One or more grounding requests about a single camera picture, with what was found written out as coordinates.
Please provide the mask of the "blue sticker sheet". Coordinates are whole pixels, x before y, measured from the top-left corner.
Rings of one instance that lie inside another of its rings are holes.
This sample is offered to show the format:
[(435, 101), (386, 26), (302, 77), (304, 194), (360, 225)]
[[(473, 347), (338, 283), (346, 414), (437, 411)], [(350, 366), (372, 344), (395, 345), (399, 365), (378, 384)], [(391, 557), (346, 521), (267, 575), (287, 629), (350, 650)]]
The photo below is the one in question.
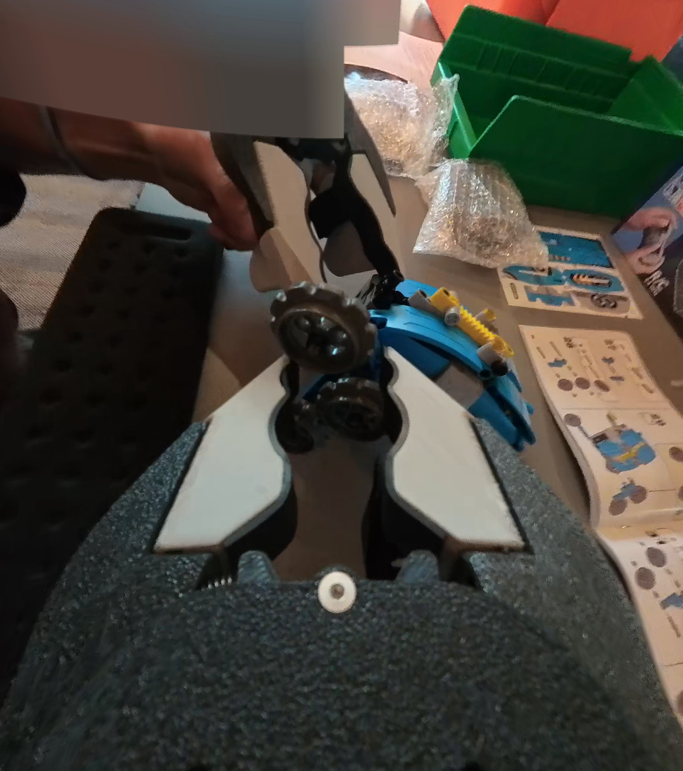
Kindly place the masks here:
[(595, 233), (535, 225), (548, 251), (545, 267), (508, 265), (498, 270), (509, 305), (532, 310), (642, 320), (643, 314)]

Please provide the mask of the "person's left hand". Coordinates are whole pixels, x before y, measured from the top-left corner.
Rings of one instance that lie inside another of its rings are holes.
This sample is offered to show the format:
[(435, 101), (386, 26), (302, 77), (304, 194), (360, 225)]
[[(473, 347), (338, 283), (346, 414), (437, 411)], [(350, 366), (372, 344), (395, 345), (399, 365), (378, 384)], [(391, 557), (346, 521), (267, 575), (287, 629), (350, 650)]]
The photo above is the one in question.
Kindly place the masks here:
[(243, 194), (214, 153), (206, 131), (150, 126), (153, 183), (181, 204), (206, 214), (212, 235), (226, 248), (251, 251), (259, 237)]

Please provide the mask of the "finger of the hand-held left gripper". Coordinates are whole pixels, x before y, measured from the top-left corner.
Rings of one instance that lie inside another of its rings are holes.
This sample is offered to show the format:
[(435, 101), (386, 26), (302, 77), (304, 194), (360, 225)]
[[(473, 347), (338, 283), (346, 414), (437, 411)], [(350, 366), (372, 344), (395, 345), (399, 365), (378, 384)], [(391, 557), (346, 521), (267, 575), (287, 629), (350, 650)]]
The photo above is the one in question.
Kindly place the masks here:
[(258, 244), (250, 279), (258, 292), (311, 280), (309, 190), (290, 155), (298, 141), (285, 137), (212, 136), (212, 149), (246, 199)]
[(340, 140), (318, 140), (310, 183), (310, 223), (323, 269), (334, 277), (400, 271), (397, 212), (381, 156), (355, 109), (345, 109)]

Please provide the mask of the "bubble wrap bag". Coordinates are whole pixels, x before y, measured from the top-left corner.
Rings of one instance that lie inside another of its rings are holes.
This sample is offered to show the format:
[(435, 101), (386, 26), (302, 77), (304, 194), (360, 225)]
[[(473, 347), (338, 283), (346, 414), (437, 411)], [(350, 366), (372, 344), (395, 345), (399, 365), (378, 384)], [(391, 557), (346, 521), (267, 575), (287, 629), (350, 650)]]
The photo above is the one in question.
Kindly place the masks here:
[(548, 249), (510, 176), (489, 161), (446, 159), (416, 180), (427, 205), (413, 252), (501, 270), (542, 269)]
[(346, 93), (390, 176), (418, 179), (442, 162), (459, 80), (458, 74), (440, 75), (422, 88), (357, 72), (346, 75)]

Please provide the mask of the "blue building block vehicle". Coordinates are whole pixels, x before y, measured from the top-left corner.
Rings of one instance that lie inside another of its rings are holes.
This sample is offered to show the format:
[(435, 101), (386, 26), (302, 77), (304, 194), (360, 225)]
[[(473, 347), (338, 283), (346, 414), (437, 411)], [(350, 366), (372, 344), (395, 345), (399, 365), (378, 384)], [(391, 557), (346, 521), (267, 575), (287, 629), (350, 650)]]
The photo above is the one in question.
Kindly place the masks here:
[(378, 276), (353, 298), (325, 284), (280, 290), (271, 328), (284, 353), (317, 378), (294, 407), (358, 441), (385, 431), (381, 383), (385, 352), (399, 354), (446, 390), (469, 414), (485, 420), (517, 451), (536, 441), (533, 408), (523, 395), (513, 349), (496, 331), (495, 314), (472, 314), (447, 288), (399, 274)]

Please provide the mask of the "instruction booklet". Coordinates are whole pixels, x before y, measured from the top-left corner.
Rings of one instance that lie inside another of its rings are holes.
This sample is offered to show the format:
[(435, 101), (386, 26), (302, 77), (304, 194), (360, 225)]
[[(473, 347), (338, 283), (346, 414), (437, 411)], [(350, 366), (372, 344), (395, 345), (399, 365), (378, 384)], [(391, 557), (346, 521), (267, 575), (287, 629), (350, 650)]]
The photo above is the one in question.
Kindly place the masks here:
[(683, 416), (628, 334), (532, 325), (520, 333), (586, 481), (590, 525), (683, 727)]

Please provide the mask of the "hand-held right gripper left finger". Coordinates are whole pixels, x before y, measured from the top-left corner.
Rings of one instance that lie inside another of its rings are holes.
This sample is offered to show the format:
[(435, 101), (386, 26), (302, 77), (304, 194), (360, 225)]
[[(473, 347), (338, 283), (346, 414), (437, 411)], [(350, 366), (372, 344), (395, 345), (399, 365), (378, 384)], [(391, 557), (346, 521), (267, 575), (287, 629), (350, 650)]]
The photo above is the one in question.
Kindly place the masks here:
[(290, 401), (285, 355), (213, 411), (163, 523), (155, 554), (278, 557), (297, 529), (290, 459), (277, 438)]

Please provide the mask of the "orange box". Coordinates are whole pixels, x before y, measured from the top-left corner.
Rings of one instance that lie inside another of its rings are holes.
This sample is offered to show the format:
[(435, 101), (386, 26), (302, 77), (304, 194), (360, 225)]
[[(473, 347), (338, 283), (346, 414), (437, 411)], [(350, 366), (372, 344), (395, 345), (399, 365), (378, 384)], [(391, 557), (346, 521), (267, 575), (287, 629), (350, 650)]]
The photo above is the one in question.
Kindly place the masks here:
[(467, 8), (496, 21), (517, 18), (536, 29), (581, 35), (661, 61), (683, 36), (683, 1), (427, 1), (447, 39)]

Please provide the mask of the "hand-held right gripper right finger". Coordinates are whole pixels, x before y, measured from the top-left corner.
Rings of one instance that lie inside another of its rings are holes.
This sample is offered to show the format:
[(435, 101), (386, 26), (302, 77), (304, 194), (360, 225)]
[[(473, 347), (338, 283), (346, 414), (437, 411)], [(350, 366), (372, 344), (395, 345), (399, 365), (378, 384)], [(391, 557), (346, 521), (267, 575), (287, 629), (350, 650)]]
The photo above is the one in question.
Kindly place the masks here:
[(384, 349), (385, 435), (368, 501), (368, 577), (392, 580), (414, 552), (462, 580), (467, 554), (527, 550), (469, 412), (394, 349)]

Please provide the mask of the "black perforated panel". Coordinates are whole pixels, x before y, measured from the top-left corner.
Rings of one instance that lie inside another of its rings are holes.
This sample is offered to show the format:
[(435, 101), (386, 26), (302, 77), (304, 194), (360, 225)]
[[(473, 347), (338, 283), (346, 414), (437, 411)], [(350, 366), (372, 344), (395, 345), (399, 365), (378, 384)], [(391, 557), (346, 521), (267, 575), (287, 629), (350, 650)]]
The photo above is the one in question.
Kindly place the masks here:
[(190, 424), (221, 265), (199, 220), (112, 208), (89, 227), (0, 412), (0, 660)]

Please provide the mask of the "green plastic bin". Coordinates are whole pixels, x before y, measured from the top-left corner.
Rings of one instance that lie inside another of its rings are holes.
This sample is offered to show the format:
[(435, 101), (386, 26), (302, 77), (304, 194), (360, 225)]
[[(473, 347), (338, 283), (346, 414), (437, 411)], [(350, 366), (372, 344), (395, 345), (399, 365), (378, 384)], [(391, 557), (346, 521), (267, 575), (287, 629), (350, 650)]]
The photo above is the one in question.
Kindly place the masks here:
[(465, 11), (432, 78), (460, 76), (452, 158), (498, 163), (527, 204), (617, 218), (683, 161), (683, 83), (665, 65)]

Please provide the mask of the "person's left forearm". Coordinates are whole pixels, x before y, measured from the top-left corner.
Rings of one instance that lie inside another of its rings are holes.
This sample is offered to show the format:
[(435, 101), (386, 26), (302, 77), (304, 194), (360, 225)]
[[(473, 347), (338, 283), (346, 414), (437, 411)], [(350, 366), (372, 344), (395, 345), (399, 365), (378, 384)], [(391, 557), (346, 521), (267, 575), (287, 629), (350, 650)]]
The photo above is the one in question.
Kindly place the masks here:
[(52, 152), (74, 175), (152, 181), (155, 164), (143, 124), (49, 106), (37, 112)]

